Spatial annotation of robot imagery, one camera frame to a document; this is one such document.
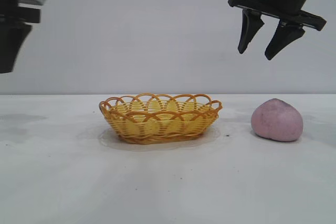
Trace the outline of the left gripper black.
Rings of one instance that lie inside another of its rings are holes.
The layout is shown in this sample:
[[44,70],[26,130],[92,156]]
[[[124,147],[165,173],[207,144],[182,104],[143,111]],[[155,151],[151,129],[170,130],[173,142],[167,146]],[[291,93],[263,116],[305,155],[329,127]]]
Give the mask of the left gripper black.
[[[1,0],[1,17],[17,18],[19,4],[41,6],[41,0]],[[19,50],[31,30],[29,24],[1,22],[1,73],[13,71]]]

